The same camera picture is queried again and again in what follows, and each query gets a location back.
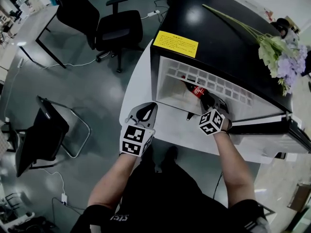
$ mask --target gray floor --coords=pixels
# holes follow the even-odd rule
[[[107,0],[90,1],[100,11],[102,17],[112,13],[112,8],[105,5]],[[153,1],[129,0],[121,3],[119,10],[139,10],[141,17],[144,17],[155,10]],[[81,20],[87,20],[87,14],[81,14]],[[143,20],[142,23],[144,37],[141,46],[145,47],[154,37],[159,22],[155,16]],[[83,64],[95,58],[97,52],[88,47],[86,38],[81,33],[63,25],[56,18],[51,22],[49,29],[52,33],[44,32],[41,41],[64,63]],[[39,63],[45,66],[54,64],[54,61],[40,47],[33,45],[26,50]],[[69,204],[73,206],[86,207],[93,186],[118,157],[121,130],[119,114],[122,100],[140,55],[141,52],[136,51],[123,52],[122,74],[115,72],[117,59],[107,57],[100,64],[94,62],[84,67],[68,67],[66,70],[61,67],[40,70],[38,66],[28,61],[16,77],[6,110],[7,117],[11,119],[16,129],[28,128],[32,125],[38,111],[36,95],[74,108],[93,129],[90,140],[77,159],[68,158],[63,149],[60,149],[57,155],[60,164],[49,168],[50,172],[59,171],[63,175]],[[21,56],[23,53],[19,52],[14,59],[1,96],[2,119],[4,119],[3,113],[12,79],[17,72],[16,66]],[[66,143],[76,150],[86,135],[86,129],[64,110],[60,110],[60,113],[69,121],[71,128]],[[153,146],[155,162],[159,164],[170,144],[155,139]],[[7,174],[5,171],[1,172],[6,194],[22,193],[27,209],[52,220],[51,199],[52,197],[60,199],[62,193],[60,177],[50,176],[43,170],[29,170],[17,179],[13,163],[12,153],[6,153],[0,161],[2,170],[7,170]],[[213,195],[221,173],[218,156],[180,147],[178,163],[198,182],[206,195]],[[256,176],[259,164],[250,163],[250,167]],[[224,204],[227,203],[222,181],[216,199]],[[69,208],[55,202],[55,223],[60,232],[69,232],[77,218],[78,215]]]

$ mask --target black fridge top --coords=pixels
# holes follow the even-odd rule
[[[292,112],[292,96],[282,95],[277,78],[258,57],[259,45],[240,25],[218,16],[202,4],[221,11],[262,33],[279,32],[259,15],[234,0],[175,0],[159,30],[197,41],[195,58],[156,47],[159,54],[213,73]]]

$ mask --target black sleeve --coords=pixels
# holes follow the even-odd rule
[[[90,233],[90,225],[102,225],[103,222],[108,221],[114,213],[113,210],[102,205],[91,205],[86,208],[79,217],[70,233]]]
[[[243,200],[229,209],[230,221],[246,232],[270,232],[269,223],[264,215],[263,207],[255,200]]]

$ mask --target white desk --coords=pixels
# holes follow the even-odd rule
[[[152,101],[150,45],[151,42],[140,57],[126,89],[119,118],[121,125],[124,124],[124,120],[134,107]],[[155,138],[190,149],[219,155],[214,137],[205,136],[200,132],[198,128],[199,116],[194,115],[190,121],[187,121],[188,113],[186,111],[159,102],[157,104],[158,111],[154,127]],[[265,164],[272,161],[272,158],[262,156],[262,149],[258,149],[251,142],[243,140],[236,147],[246,161]]]
[[[55,17],[57,9],[58,6],[46,7],[27,17],[22,22],[15,38],[6,46],[3,57],[0,61],[0,66],[8,70],[18,48],[20,48],[32,62],[35,62],[35,60],[31,57],[31,53],[29,54],[29,52],[25,50],[25,46],[36,42],[60,66],[66,68],[64,64],[39,39],[44,30],[49,31],[47,26]]]

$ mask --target black office chair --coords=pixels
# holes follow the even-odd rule
[[[37,113],[33,126],[27,130],[17,131],[24,131],[26,133],[22,143],[17,148],[15,155],[17,177],[19,177],[28,168],[38,169],[54,166],[33,165],[37,160],[54,161],[60,146],[65,149],[66,153],[71,158],[78,157],[91,134],[91,128],[80,117],[78,117],[72,109],[62,104],[43,99],[39,96],[36,97],[36,100],[40,106],[40,109]],[[88,135],[75,156],[72,155],[62,143],[66,133],[69,130],[69,125],[56,111],[52,104],[69,109],[88,128]]]
[[[301,76],[306,76],[311,73],[311,51],[308,52],[307,58],[306,58],[306,69],[301,74]]]
[[[112,51],[111,57],[118,56],[118,69],[121,72],[121,49],[128,48],[144,51],[138,46],[142,40],[142,24],[137,10],[118,13],[119,2],[127,0],[110,0],[113,14],[100,21],[99,11],[88,0],[57,0],[59,7],[56,16],[62,23],[84,33],[92,50],[102,51],[101,56]]]

